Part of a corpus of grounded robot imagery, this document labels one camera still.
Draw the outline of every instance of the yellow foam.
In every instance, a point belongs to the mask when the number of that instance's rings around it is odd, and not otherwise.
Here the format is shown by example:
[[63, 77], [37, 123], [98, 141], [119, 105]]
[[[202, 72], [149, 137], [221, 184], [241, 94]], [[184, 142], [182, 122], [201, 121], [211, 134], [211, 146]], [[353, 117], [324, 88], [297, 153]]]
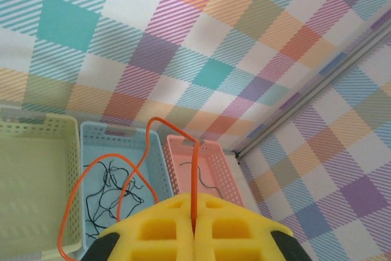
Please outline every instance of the yellow foam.
[[108, 229], [120, 238], [108, 261], [283, 261], [271, 232], [286, 226], [209, 194], [198, 195], [193, 236], [190, 194], [160, 202]]

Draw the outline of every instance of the orange wire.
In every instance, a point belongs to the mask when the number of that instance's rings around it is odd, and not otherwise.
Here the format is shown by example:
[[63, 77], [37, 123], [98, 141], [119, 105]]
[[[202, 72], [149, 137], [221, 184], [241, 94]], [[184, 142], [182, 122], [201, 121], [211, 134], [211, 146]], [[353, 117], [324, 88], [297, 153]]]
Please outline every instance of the orange wire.
[[71, 194], [69, 196], [69, 199], [68, 199], [67, 206], [65, 208], [64, 216], [63, 216], [62, 221], [61, 221], [59, 235], [58, 235], [58, 238], [57, 238], [58, 250], [60, 252], [61, 257], [63, 257], [66, 261], [77, 261], [77, 260], [72, 259], [71, 257], [69, 257], [64, 252], [64, 249], [62, 248], [62, 238], [64, 236], [65, 226], [67, 225], [68, 216], [69, 216], [69, 212], [70, 212], [71, 207], [72, 207], [73, 199], [75, 198], [75, 195], [76, 195], [76, 193], [77, 193], [77, 191], [78, 191], [78, 189], [80, 187], [81, 182], [84, 180], [84, 177], [91, 170], [91, 168], [93, 168], [94, 165], [96, 165], [99, 161], [101, 161], [101, 160], [103, 160], [105, 158], [108, 158], [108, 157], [112, 157], [112, 156], [113, 157], [118, 157], [118, 158], [121, 158], [122, 160], [124, 160], [126, 163], [128, 163], [133, 168], [132, 173], [130, 173], [130, 175], [126, 179], [125, 184], [122, 186], [121, 195], [119, 197], [119, 202], [118, 202], [118, 207], [117, 207], [117, 222], [120, 221], [121, 205], [122, 205], [123, 197], [125, 195], [126, 187], [129, 185], [129, 182], [131, 181], [131, 179], [132, 179], [132, 177], [133, 177], [133, 175], [135, 173], [141, 178], [141, 180], [145, 183], [145, 185], [151, 191], [155, 202], [156, 203], [159, 202], [158, 195], [156, 194], [155, 190], [152, 188], [152, 186], [149, 184], [149, 182], [146, 181], [144, 176], [138, 170], [140, 165], [144, 162], [145, 158], [147, 157], [149, 149], [150, 149], [149, 133], [150, 133], [151, 125], [152, 125], [152, 123], [154, 121], [159, 121], [159, 122], [167, 125], [171, 129], [173, 129], [176, 132], [180, 133], [185, 138], [187, 138], [190, 141], [194, 142], [194, 149], [193, 149], [193, 153], [192, 153], [192, 166], [191, 166], [191, 215], [190, 215], [190, 217], [191, 217], [192, 230], [193, 230], [193, 233], [195, 233], [195, 231], [196, 231], [196, 220], [197, 220], [197, 184], [198, 184], [198, 182], [197, 182], [197, 165], [198, 165], [198, 151], [199, 151], [199, 147], [200, 147], [200, 141], [197, 140], [197, 139], [194, 139], [192, 136], [190, 136], [186, 132], [182, 131], [181, 129], [177, 128], [175, 125], [173, 125], [172, 123], [166, 121], [165, 119], [162, 119], [160, 117], [152, 117], [148, 121], [147, 129], [146, 129], [146, 132], [145, 132], [145, 151], [144, 151], [144, 154], [143, 154], [140, 162], [137, 164], [137, 166], [135, 166], [129, 159], [127, 159], [125, 156], [123, 156], [121, 154], [117, 154], [117, 153], [105, 154], [105, 155], [102, 155], [102, 156], [98, 157], [93, 162], [91, 162], [91, 164], [81, 174], [80, 178], [78, 179], [78, 181], [76, 182], [75, 186], [73, 187], [73, 189], [71, 191]]

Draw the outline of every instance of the plaid fabric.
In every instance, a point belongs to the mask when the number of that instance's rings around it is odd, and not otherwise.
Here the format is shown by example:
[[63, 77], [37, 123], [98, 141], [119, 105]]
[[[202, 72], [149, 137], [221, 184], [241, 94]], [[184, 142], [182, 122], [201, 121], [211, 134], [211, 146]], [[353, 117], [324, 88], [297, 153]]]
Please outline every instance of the plaid fabric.
[[233, 149], [387, 1], [0, 0], [0, 102]]
[[241, 162], [314, 260], [391, 258], [391, 40]]

